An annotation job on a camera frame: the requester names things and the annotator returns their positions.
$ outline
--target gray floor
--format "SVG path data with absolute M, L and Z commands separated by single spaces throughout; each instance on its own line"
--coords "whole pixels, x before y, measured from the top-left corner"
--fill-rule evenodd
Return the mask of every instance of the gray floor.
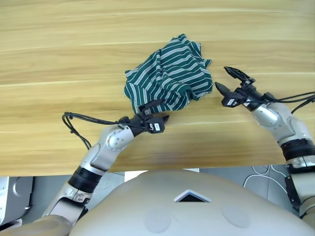
M 287 175 L 284 165 L 275 165 L 274 168 Z M 266 167 L 257 166 L 256 170 L 258 172 L 265 172 Z M 220 176 L 229 179 L 230 181 L 239 185 L 243 185 L 247 176 L 255 174 L 249 166 L 231 168 L 207 168 L 200 169 L 200 172 Z M 267 176 L 274 178 L 282 186 L 285 186 L 284 177 L 281 174 L 270 171 Z M 29 223 L 38 219 L 42 215 L 50 201 L 53 199 L 53 197 L 57 194 L 63 183 L 69 178 L 70 176 L 36 177 L 31 200 L 31 209 L 22 218 L 24 223 Z M 95 207 L 114 188 L 116 188 L 123 182 L 124 173 L 122 172 L 106 174 L 102 178 L 97 189 L 95 190 L 94 197 L 92 198 L 91 202 L 87 205 L 88 208 L 92 209 L 93 207 Z M 297 215 L 297 212 L 292 209 L 286 193 L 272 180 L 263 177 L 252 177 L 248 180 L 246 188 Z

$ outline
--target wire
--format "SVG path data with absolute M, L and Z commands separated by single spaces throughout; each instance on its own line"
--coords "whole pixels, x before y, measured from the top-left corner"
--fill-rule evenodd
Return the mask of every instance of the wire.
M 274 172 L 277 172 L 277 173 L 283 175 L 284 177 L 286 177 L 286 175 L 285 175 L 283 172 L 275 170 L 275 168 L 274 168 L 273 165 L 270 165 L 270 166 L 271 166 L 271 169 L 272 169 Z
M 305 93 L 301 93 L 301 94 L 290 96 L 290 97 L 284 97 L 284 98 L 280 98 L 279 100 L 287 100 L 287 99 L 292 99 L 292 98 L 296 98 L 296 97 L 306 96 L 306 95 L 310 95 L 310 94 L 315 94 L 315 91 L 313 91 L 313 92 L 305 92 Z
M 264 173 L 259 173 L 259 172 L 257 172 L 257 171 L 255 170 L 255 167 L 254 167 L 254 166 L 252 166 L 252 170 L 253 170 L 256 174 L 258 174 L 258 175 L 265 175 L 265 174 L 267 174 L 267 173 L 269 172 L 270 166 L 267 166 L 267 170 L 266 170 L 266 172 L 264 172 Z
M 284 173 L 282 173 L 281 171 L 277 171 L 277 170 L 274 168 L 273 165 L 268 165 L 268 166 L 267 166 L 267 170 L 266 170 L 264 173 L 259 173 L 259 172 L 255 169 L 255 167 L 252 166 L 252 170 L 256 173 L 256 175 L 247 176 L 247 178 L 246 178 L 245 181 L 244 181 L 243 187 L 244 187 L 244 188 L 246 187 L 247 181 L 248 181 L 251 177 L 253 177 L 253 176 L 260 176 L 260 177 L 264 177 L 264 178 L 271 179 L 271 180 L 274 181 L 277 185 L 279 185 L 285 193 L 287 193 L 287 191 L 285 190 L 285 188 L 284 188 L 278 181 L 276 181 L 275 179 L 273 179 L 273 178 L 271 178 L 271 177 L 269 177 L 269 176 L 265 176 L 266 174 L 268 174 L 268 173 L 270 172 L 270 168 L 271 168 L 274 172 L 279 173 L 279 174 L 283 175 L 284 177 L 286 177 L 286 175 L 285 175 Z
M 287 191 L 285 190 L 285 188 L 283 188 L 283 186 L 282 186 L 278 181 L 276 181 L 275 179 L 273 179 L 273 178 L 271 178 L 271 177 L 269 177 L 269 176 L 263 176 L 263 175 L 251 175 L 251 176 L 248 176 L 248 177 L 246 178 L 244 184 L 243 184 L 243 187 L 244 187 L 244 188 L 245 188 L 245 186 L 246 186 L 247 181 L 248 181 L 251 177 L 254 177 L 254 176 L 259 176 L 259 177 L 264 177 L 264 178 L 271 179 L 271 180 L 274 181 L 277 185 L 279 185 L 285 193 L 287 193 Z
M 300 108 L 304 107 L 305 105 L 307 105 L 311 102 L 315 102 L 315 97 L 310 98 L 310 99 L 306 100 L 305 102 L 302 102 L 300 105 L 298 105 L 296 108 L 294 108 L 291 113 L 293 114 L 294 112 L 296 112 L 297 110 L 299 110 Z
M 91 148 L 90 142 L 86 138 L 84 138 L 83 136 L 81 136 L 79 134 L 79 132 L 71 124 L 69 118 L 66 117 L 65 115 L 63 115 L 62 120 L 63 120 L 63 123 L 68 127 L 68 129 L 70 129 L 70 133 L 78 136 L 82 140 L 82 142 L 84 143 L 85 147 L 89 150 Z
M 85 120 L 85 121 L 96 123 L 96 124 L 103 124 L 103 125 L 113 125 L 113 124 L 128 125 L 131 127 L 135 127 L 135 128 L 143 129 L 144 131 L 147 131 L 146 127 L 140 126 L 140 125 L 134 125 L 132 123 L 123 123 L 123 122 L 119 122 L 119 121 L 107 121 L 107 120 L 97 119 L 94 117 L 90 117 L 90 116 L 86 116 L 86 115 L 82 115 L 82 114 L 78 114 L 78 113 L 65 112 L 62 116 L 63 123 L 68 127 L 68 129 L 70 129 L 71 134 L 75 134 L 76 136 L 78 136 L 82 140 L 82 142 L 84 143 L 85 147 L 88 150 L 91 148 L 91 143 L 86 138 L 84 138 L 82 135 L 80 135 L 79 132 L 73 127 L 73 125 L 70 121 L 73 118 Z
M 296 99 L 296 100 L 290 100 L 290 101 L 285 101 L 287 98 L 281 98 L 281 99 L 272 99 L 272 100 L 267 100 L 267 101 L 244 101 L 243 103 L 259 103 L 259 104 L 268 104 L 268 103 L 295 103 L 295 102 L 302 102 L 305 100 L 314 100 L 315 99 L 315 95 L 312 96 L 308 96 L 308 97 L 304 97 L 304 98 L 300 98 L 300 99 Z

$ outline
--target wood grain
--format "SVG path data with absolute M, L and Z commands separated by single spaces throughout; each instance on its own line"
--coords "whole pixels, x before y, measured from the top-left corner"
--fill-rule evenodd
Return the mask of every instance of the wood grain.
M 72 173 L 86 150 L 64 111 L 116 120 L 133 69 L 185 33 L 212 59 L 213 79 L 235 88 L 240 68 L 277 97 L 315 90 L 314 0 L 2 0 L 0 176 Z M 112 171 L 281 164 L 275 140 L 215 90 L 171 117 L 163 134 L 138 136 Z M 315 106 L 296 115 L 315 135 Z M 102 126 L 74 121 L 91 142 Z

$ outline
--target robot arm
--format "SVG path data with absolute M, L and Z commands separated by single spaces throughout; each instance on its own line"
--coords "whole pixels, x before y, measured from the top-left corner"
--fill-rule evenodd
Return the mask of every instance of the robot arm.
M 41 219 L 20 228 L 9 230 L 3 235 L 67 236 L 76 222 L 88 212 L 85 207 L 102 176 L 114 164 L 117 156 L 126 146 L 143 132 L 162 133 L 168 116 L 155 118 L 150 108 L 159 105 L 155 100 L 139 107 L 133 118 L 123 117 L 119 121 L 126 125 L 106 127 L 72 177 L 49 204 Z
M 253 86 L 255 80 L 242 71 L 225 67 L 228 74 L 241 80 L 234 92 L 216 83 L 224 96 L 222 105 L 236 107 L 243 104 L 260 126 L 276 139 L 286 159 L 289 176 L 285 178 L 288 197 L 299 209 L 300 217 L 315 228 L 315 146 L 306 125 L 270 93 L 260 94 Z

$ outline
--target green fabric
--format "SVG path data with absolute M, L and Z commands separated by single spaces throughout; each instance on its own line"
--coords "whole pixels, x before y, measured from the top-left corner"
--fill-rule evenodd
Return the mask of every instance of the green fabric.
M 206 69 L 210 63 L 202 58 L 200 43 L 181 34 L 134 70 L 125 72 L 124 93 L 135 113 L 138 106 L 156 99 L 164 99 L 164 103 L 151 108 L 152 113 L 180 110 L 191 99 L 197 101 L 212 91 L 212 78 Z

